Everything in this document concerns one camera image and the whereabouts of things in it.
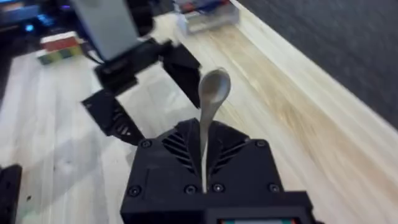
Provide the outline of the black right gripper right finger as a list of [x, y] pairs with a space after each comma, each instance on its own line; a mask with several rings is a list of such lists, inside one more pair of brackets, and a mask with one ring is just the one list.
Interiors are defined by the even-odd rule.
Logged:
[[209, 129], [206, 171], [212, 193], [284, 191], [269, 143], [218, 121]]

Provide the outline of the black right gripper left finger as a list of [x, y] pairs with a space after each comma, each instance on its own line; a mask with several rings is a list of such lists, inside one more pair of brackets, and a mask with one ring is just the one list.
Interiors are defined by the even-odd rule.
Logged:
[[202, 204], [199, 122], [177, 123], [137, 145], [124, 204]]

